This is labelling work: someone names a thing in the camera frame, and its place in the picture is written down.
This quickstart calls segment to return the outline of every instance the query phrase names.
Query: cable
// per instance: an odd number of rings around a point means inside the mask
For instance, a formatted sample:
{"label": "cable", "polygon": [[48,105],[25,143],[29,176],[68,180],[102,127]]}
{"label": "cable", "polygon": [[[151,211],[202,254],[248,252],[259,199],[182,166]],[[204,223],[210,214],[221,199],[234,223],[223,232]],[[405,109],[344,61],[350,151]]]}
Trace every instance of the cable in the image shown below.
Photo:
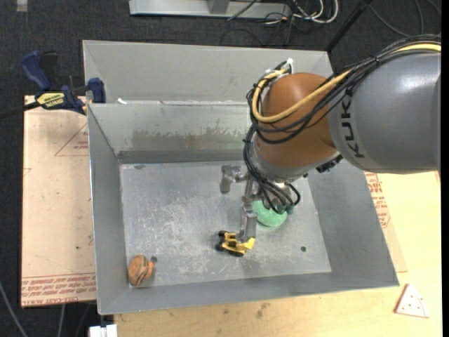
{"label": "cable", "polygon": [[[258,138],[265,141],[269,144],[280,144],[286,141],[291,140],[299,133],[303,132],[306,128],[310,128],[317,124],[322,118],[324,118],[329,111],[337,106],[339,101],[343,99],[344,95],[350,94],[352,90],[365,78],[367,74],[370,74],[373,70],[377,69],[381,64],[400,57],[402,55],[407,55],[411,53],[440,53],[441,52],[441,37],[436,35],[418,35],[416,37],[401,39],[392,43],[390,46],[384,48],[380,51],[377,56],[367,58],[357,64],[351,65],[349,68],[345,68],[342,72],[338,74],[333,74],[331,77],[326,79],[314,92],[320,91],[322,88],[327,87],[327,91],[324,96],[313,106],[308,113],[299,119],[295,120],[288,125],[277,127],[273,123],[269,123],[269,126],[261,125],[261,121],[257,119],[257,114],[262,114],[260,110],[260,93],[258,96],[258,101],[255,102],[255,91],[257,88],[257,84],[255,84],[254,89],[248,92],[247,100],[250,106],[250,118],[252,122],[252,127],[254,132],[257,134]],[[345,75],[343,79],[341,79],[340,83],[335,84],[335,81]],[[262,90],[269,86],[270,83],[264,83],[262,86]],[[331,106],[328,108],[319,118],[318,120],[311,122],[312,119],[317,116],[317,114],[325,107]],[[287,116],[290,116],[293,112],[289,109],[284,112],[277,114],[275,117],[280,121]],[[270,133],[278,133],[284,132],[285,135],[281,138],[271,139],[268,138],[265,134]]]}
{"label": "cable", "polygon": [[82,327],[83,327],[84,320],[86,319],[86,316],[87,316],[87,312],[89,312],[89,308],[91,308],[91,305],[90,305],[90,304],[87,304],[87,307],[86,307],[86,309],[84,310],[84,313],[83,313],[83,315],[81,316],[81,319],[79,320],[78,327],[76,328],[75,337],[78,337],[78,336],[79,336],[79,333],[81,332],[81,329],[82,329]]}
{"label": "cable", "polygon": [[28,335],[26,334],[22,325],[20,324],[19,319],[17,318],[17,315],[14,313],[13,308],[11,307],[11,304],[9,303],[8,296],[6,295],[5,290],[3,289],[3,285],[1,284],[1,281],[0,281],[0,293],[1,293],[1,296],[3,297],[3,300],[5,301],[5,304],[6,304],[6,307],[8,308],[9,314],[13,318],[15,325],[19,329],[20,333],[22,334],[23,337],[28,337]]}
{"label": "cable", "polygon": [[[422,16],[422,10],[419,2],[417,0],[413,0],[415,2],[416,8],[418,10],[418,15],[420,18],[420,34],[424,34],[424,18]],[[427,1],[437,12],[439,15],[441,15],[441,10],[438,8],[438,6],[432,1],[432,0],[425,0]],[[405,32],[402,32],[399,29],[396,29],[394,26],[389,24],[371,5],[369,5],[370,10],[376,15],[376,17],[385,25],[387,26],[391,31],[400,34],[403,37],[412,37],[410,34],[406,34]]]}
{"label": "cable", "polygon": [[233,20],[237,17],[239,17],[241,14],[245,13],[251,6],[253,6],[256,3],[257,0],[252,0],[247,6],[245,6],[243,9],[241,9],[238,13],[234,14],[228,20]]}
{"label": "cable", "polygon": [[[415,44],[413,46],[405,46],[403,48],[399,48],[397,51],[400,52],[400,51],[420,50],[420,49],[434,50],[434,51],[441,52],[441,45],[435,46],[433,44]],[[260,80],[260,82],[257,84],[257,86],[255,87],[253,99],[252,99],[252,113],[253,113],[254,117],[260,122],[272,123],[272,122],[280,121],[280,120],[286,118],[287,116],[290,116],[294,112],[296,112],[301,106],[303,106],[303,105],[307,104],[308,102],[310,102],[311,100],[315,99],[317,96],[319,96],[323,92],[326,92],[332,88],[335,88],[339,83],[341,83],[344,79],[346,79],[348,77],[348,75],[351,73],[351,71],[352,71],[352,69],[349,69],[349,70],[339,74],[338,76],[333,77],[330,81],[327,81],[325,84],[318,87],[315,91],[312,91],[308,96],[306,96],[301,101],[298,101],[297,103],[295,103],[293,106],[289,107],[288,109],[286,109],[274,116],[264,117],[258,112],[257,105],[259,103],[260,92],[262,91],[262,88],[275,75],[274,73],[270,73],[270,74],[266,75],[264,78],[262,78]]]}
{"label": "cable", "polygon": [[320,3],[320,11],[318,13],[314,13],[314,14],[306,13],[304,11],[304,9],[302,9],[299,6],[297,0],[292,0],[292,1],[295,4],[296,9],[300,11],[300,13],[294,13],[293,14],[294,18],[310,20],[310,21],[316,22],[318,24],[328,24],[329,22],[332,22],[333,20],[335,20],[337,15],[338,15],[338,10],[339,10],[338,0],[332,0],[331,4],[334,6],[333,15],[330,18],[326,18],[325,20],[320,19],[320,17],[323,15],[323,12],[324,12],[324,2],[323,2],[323,0],[318,0],[319,3]]}
{"label": "cable", "polygon": [[65,304],[61,307],[61,317],[59,318],[58,337],[61,337],[62,325],[64,323]]}

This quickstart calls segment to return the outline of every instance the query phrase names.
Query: green ball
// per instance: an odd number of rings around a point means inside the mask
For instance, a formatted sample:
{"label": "green ball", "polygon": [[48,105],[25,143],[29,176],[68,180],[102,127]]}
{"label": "green ball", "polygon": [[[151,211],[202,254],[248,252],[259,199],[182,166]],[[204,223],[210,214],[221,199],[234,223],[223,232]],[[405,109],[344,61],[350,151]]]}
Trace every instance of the green ball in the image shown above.
{"label": "green ball", "polygon": [[286,212],[279,215],[272,209],[266,209],[260,200],[253,202],[253,211],[257,214],[257,221],[269,227],[280,226],[287,218]]}

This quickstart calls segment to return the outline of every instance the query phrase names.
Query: black wire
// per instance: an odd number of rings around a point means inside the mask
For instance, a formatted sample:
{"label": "black wire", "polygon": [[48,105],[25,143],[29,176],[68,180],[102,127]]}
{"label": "black wire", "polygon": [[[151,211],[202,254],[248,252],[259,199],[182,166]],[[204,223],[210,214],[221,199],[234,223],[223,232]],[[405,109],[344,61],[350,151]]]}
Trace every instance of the black wire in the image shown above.
{"label": "black wire", "polygon": [[[418,15],[419,15],[419,18],[420,18],[420,34],[424,34],[424,18],[422,16],[421,6],[420,6],[420,3],[418,2],[418,0],[413,0],[413,1],[415,2],[415,6],[416,6],[416,8],[418,10]],[[425,0],[425,1],[427,1],[429,4],[431,4],[436,9],[438,14],[441,15],[440,9],[438,8],[438,6],[436,6],[434,4],[434,2],[432,0]],[[402,32],[402,31],[396,29],[395,27],[393,27],[392,25],[390,25],[382,16],[380,16],[380,14],[371,5],[369,5],[369,8],[376,15],[376,17],[385,26],[387,26],[391,31],[393,31],[393,32],[395,32],[397,34],[400,34],[400,35],[402,35],[404,37],[412,37],[412,35],[406,34],[405,32]]]}
{"label": "black wire", "polygon": [[247,6],[245,6],[243,9],[241,9],[237,14],[231,16],[228,20],[233,20],[237,17],[239,17],[241,14],[245,13],[251,6],[253,6],[256,1],[258,0],[252,0]]}
{"label": "black wire", "polygon": [[28,111],[28,110],[35,109],[36,107],[39,107],[39,106],[41,106],[41,104],[39,104],[37,101],[34,101],[33,103],[30,103],[28,105],[24,105],[24,106],[18,107],[17,109],[10,110],[10,111],[7,111],[7,112],[4,112],[4,113],[0,114],[0,120],[6,119],[6,118],[11,117],[13,115],[21,114],[21,113],[23,113],[25,111]]}

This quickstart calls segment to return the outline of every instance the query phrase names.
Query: black cable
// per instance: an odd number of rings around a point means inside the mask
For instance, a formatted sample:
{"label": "black cable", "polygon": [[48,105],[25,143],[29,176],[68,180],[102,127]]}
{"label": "black cable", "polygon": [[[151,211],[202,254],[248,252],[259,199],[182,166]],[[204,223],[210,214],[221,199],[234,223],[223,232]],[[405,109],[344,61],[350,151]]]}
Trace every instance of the black cable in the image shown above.
{"label": "black cable", "polygon": [[[420,4],[418,3],[417,0],[413,0],[415,2],[415,6],[418,9],[418,15],[420,17],[420,34],[424,34],[424,18],[422,17],[422,11],[421,11],[421,7]],[[405,32],[402,32],[398,29],[396,29],[395,27],[393,27],[392,25],[390,25],[382,16],[380,16],[380,14],[371,6],[369,5],[370,10],[374,13],[374,15],[376,15],[376,17],[385,25],[387,26],[391,31],[402,35],[403,37],[411,37],[411,34],[406,34]]]}
{"label": "black cable", "polygon": [[28,110],[35,109],[36,107],[39,107],[39,106],[41,106],[41,104],[39,104],[37,101],[34,101],[33,103],[30,103],[28,105],[24,105],[24,106],[18,107],[17,109],[10,110],[10,111],[0,114],[0,120],[6,119],[7,117],[11,117],[11,116],[14,116],[17,114],[21,114]]}
{"label": "black cable", "polygon": [[230,18],[228,18],[228,20],[233,20],[237,17],[239,17],[241,14],[245,13],[251,6],[253,6],[256,1],[258,0],[252,0],[247,6],[245,6],[243,9],[241,9],[238,13],[234,14],[233,16],[231,16]]}

